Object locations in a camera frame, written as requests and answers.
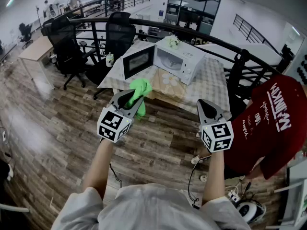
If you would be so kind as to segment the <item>cluster of black wall knobs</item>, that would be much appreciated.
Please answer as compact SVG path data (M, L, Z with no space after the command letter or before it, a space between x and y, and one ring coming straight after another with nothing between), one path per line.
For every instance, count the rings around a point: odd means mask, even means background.
M307 54L304 55L304 59L301 61L300 66L296 71L302 83L307 85Z

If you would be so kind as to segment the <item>checkered tablecloth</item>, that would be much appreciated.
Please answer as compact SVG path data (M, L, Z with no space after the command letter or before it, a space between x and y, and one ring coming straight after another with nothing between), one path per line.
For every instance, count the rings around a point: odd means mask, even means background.
M127 90L130 88L130 83L138 78L148 79L151 83L157 68L157 66L152 65L125 80L122 73L123 67L120 59L118 59L98 87L111 88L113 90ZM184 101L175 102L173 105L196 114L197 100L205 99L218 105L223 110L224 117L227 120L232 117L224 68L221 63L212 58L206 57L193 81L187 86L187 96ZM151 95L152 92L153 91L147 94L147 97L150 99L154 99Z

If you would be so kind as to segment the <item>person's grey shirt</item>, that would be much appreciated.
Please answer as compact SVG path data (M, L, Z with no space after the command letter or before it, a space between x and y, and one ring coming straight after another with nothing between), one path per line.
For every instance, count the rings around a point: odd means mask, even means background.
M93 187L69 196L51 230L251 230L225 197L193 208L179 191L159 184L121 188L106 207Z

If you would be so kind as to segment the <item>white round floor device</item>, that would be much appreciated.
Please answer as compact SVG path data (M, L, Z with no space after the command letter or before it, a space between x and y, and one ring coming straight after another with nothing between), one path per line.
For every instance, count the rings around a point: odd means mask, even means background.
M240 201L236 208L248 224L260 221L266 213L266 207L253 199Z

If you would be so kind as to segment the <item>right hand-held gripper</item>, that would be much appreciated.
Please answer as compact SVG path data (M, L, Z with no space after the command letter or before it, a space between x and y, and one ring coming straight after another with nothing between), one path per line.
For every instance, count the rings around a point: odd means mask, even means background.
M199 99L197 112L200 120L200 138L210 153L230 149L234 132L226 121L223 110L211 101Z

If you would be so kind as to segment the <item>person's right forearm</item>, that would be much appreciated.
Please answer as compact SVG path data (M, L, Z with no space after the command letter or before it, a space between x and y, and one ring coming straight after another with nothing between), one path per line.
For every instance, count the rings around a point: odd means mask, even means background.
M201 205L223 197L225 195L224 188L224 152L219 151L211 156Z

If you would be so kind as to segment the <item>curved black railing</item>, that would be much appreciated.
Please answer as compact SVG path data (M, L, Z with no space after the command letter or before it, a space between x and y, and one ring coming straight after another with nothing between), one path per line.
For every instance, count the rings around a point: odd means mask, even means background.
M150 28L160 30L162 33L171 33L184 41L197 38L204 40L205 44L198 45L197 47L210 56L217 57L218 61L225 60L226 63L230 64L230 66L224 66L224 70L227 73L226 81L230 83L232 92L241 99L248 99L251 96L252 89L260 84L261 79L266 80L272 75L284 72L293 56L288 48L284 47L283 54L278 54L279 59L269 63L256 56L248 46L235 46L216 37L184 27L131 18L57 18L43 25L42 34L51 36L56 33L72 33L73 37L76 37L77 32L91 32L93 35L90 37L90 40L92 40L93 43L90 48L94 52L97 52L100 49L98 43L101 40L97 37L99 30L96 27L96 23L120 23L126 26L149 26Z

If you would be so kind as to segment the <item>white microwave oven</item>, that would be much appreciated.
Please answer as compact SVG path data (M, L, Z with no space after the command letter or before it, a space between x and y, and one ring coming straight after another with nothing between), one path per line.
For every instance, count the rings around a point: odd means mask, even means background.
M182 59L183 63L181 70L170 70L164 67L161 62L162 57ZM168 47L164 39L155 43L153 64L177 76L180 78L181 82L186 85L189 85L192 82L198 70L204 63L204 60L204 51L185 42L180 41L178 49Z

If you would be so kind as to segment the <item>green cloth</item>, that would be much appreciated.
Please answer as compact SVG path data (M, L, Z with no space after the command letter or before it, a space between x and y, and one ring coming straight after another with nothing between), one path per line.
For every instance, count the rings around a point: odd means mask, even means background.
M130 83L130 89L135 90L133 96L128 100L128 102L126 103L126 107L130 108L132 107L132 104L141 96L146 96L147 94L149 94L152 91L152 86L149 82L148 79L144 79L144 78L138 78L133 80ZM146 108L145 108L145 103L142 102L136 115L137 118L141 118L143 116L145 116L146 114Z

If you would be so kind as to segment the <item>black framed glass partition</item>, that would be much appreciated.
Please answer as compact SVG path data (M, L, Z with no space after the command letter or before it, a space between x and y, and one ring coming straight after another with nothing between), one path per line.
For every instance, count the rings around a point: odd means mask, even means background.
M165 23L209 35L221 0L168 0Z

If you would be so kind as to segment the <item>white metal frame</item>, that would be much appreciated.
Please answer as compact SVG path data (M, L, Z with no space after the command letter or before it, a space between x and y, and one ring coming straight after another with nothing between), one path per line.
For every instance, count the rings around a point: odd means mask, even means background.
M275 190L285 202L282 216L272 226L276 230L307 229L307 158L301 162L293 162L287 168L287 186Z

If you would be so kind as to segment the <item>light wooden desk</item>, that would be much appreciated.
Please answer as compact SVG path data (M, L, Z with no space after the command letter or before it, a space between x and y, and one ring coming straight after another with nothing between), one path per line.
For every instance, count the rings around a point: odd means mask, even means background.
M49 38L47 36L41 36L37 40L35 40L29 47L27 47L19 56L18 59L21 63L21 65L26 70L26 73L30 77L30 80L33 80L33 77L28 70L25 60L26 61L32 61L36 62L45 76L48 84L50 85L51 89L54 90L55 86L53 85L53 82L46 74L46 68L43 65L43 59L48 56L49 53L53 51L53 45L50 42Z

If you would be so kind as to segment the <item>black mesh high-back office chair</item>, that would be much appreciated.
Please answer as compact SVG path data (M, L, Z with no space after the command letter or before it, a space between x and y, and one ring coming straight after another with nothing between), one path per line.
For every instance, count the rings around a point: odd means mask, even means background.
M105 54L85 73L92 83L99 85L113 67L113 64L109 63L109 59L113 59L113 63L115 63L132 45L136 29L134 25L129 23L129 18L130 13L128 12L117 11L110 15L106 23Z

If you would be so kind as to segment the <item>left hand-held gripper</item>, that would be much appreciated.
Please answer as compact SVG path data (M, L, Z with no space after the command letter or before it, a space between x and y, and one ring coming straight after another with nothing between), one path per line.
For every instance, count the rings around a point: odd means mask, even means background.
M144 96L140 96L130 107L124 107L134 92L129 89L116 93L110 100L111 105L103 108L97 121L97 135L100 138L116 143L128 132L132 120L127 117L134 117L144 100Z

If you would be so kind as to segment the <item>white flower bouquet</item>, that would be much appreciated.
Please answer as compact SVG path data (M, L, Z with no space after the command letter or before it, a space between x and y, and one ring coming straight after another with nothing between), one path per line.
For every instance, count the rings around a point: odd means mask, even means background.
M180 40L175 35L166 36L164 38L166 41L166 45L172 49L178 49L178 45L180 43Z

